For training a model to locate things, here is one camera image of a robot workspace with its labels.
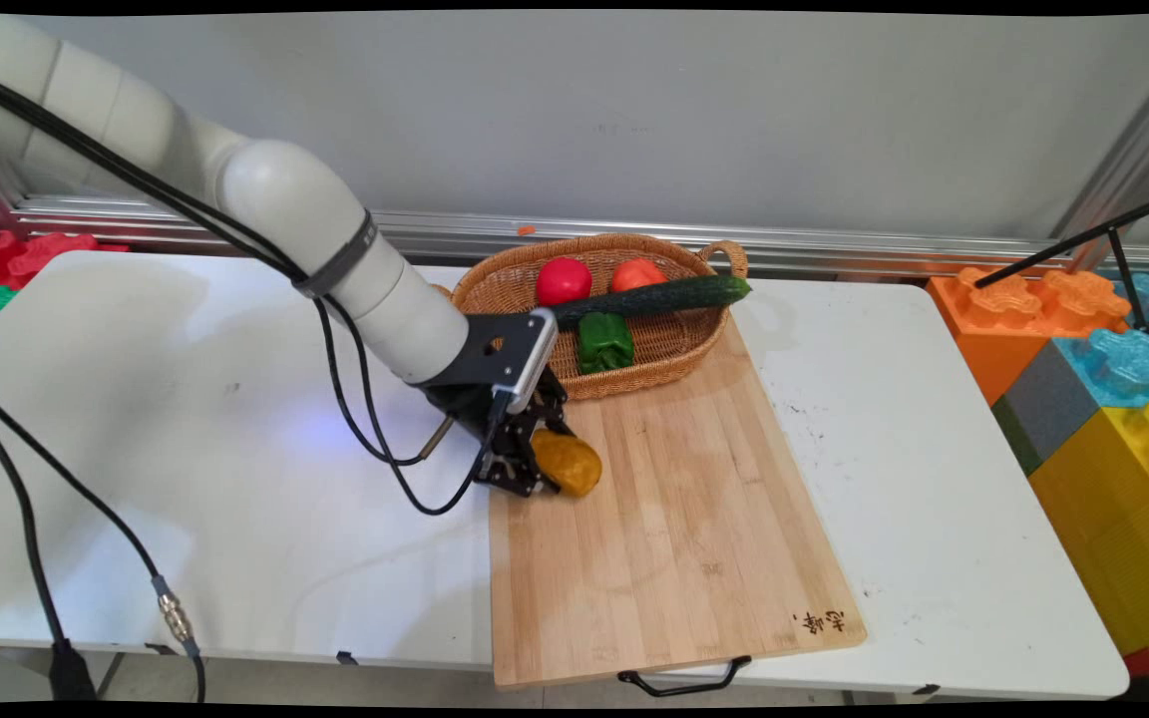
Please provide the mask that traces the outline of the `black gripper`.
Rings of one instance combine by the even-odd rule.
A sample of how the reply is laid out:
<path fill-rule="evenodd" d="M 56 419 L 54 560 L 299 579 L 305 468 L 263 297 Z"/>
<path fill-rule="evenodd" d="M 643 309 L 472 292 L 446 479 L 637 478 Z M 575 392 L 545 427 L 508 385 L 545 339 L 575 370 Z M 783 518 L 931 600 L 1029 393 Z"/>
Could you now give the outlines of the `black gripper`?
<path fill-rule="evenodd" d="M 532 496 L 548 481 L 531 446 L 539 420 L 558 435 L 572 432 L 565 412 L 569 394 L 552 366 L 543 368 L 537 381 L 533 414 L 530 409 L 508 412 L 515 396 L 494 391 L 491 385 L 427 386 L 423 392 L 438 412 L 450 415 L 453 422 L 485 445 L 485 454 L 475 468 L 476 485 L 516 497 Z"/>

